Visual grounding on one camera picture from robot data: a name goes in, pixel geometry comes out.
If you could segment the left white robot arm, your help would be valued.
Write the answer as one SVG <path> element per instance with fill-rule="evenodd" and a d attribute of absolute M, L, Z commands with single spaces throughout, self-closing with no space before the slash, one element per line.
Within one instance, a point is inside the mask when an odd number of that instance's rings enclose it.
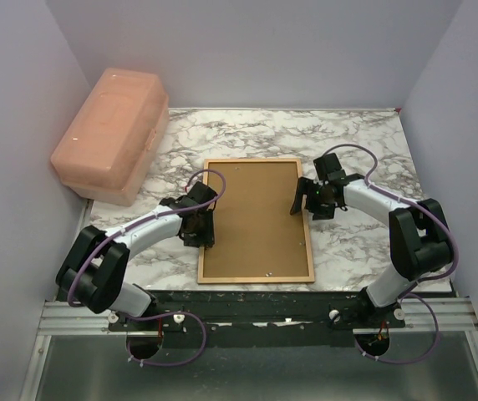
<path fill-rule="evenodd" d="M 175 236 L 185 246 L 214 244 L 212 212 L 222 192 L 196 182 L 178 198 L 165 198 L 149 213 L 122 226 L 102 231 L 86 226 L 76 237 L 55 282 L 78 302 L 98 314 L 106 310 L 128 315 L 139 330 L 151 328 L 157 318 L 152 296 L 125 282 L 128 262 L 145 249 Z"/>

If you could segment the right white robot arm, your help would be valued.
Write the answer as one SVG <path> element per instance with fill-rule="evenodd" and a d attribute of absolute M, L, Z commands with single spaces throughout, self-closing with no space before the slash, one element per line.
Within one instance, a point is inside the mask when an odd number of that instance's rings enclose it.
<path fill-rule="evenodd" d="M 347 174 L 334 153 L 313 161 L 317 179 L 297 179 L 290 209 L 292 215 L 308 211 L 315 221 L 331 220 L 337 209 L 362 211 L 389 229 L 391 265 L 358 296 L 356 317 L 365 327 L 375 327 L 393 306 L 426 274 L 454 266 L 457 250 L 440 203 L 415 201 L 389 192 L 366 175 Z"/>

